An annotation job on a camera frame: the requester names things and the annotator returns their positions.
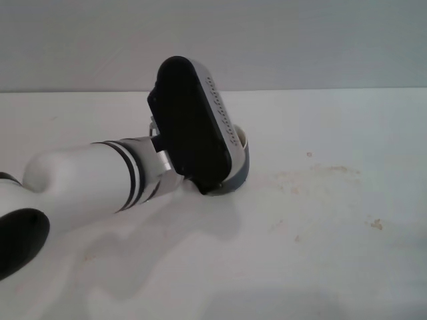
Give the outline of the grey ceramic cup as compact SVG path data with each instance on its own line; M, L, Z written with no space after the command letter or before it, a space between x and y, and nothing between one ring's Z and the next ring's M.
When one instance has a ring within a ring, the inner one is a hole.
M248 174L250 170L250 150L249 150L248 139L246 137L246 133L241 127L239 127L238 125L234 125L234 129L238 134L240 145L242 146L245 153L244 162L240 167L239 171L236 174L234 174L232 177L230 177L228 180L223 181L222 184L217 189L211 192L211 195L218 196L218 195L225 195L228 193L232 193L238 190L248 178Z

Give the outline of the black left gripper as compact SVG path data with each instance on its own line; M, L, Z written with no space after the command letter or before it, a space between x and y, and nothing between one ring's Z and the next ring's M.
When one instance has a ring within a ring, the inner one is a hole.
M196 181L196 180L193 180L192 183L196 186L197 190L202 195L216 196L216 195L221 195L223 193L222 183L207 184L207 183L202 183L201 181Z

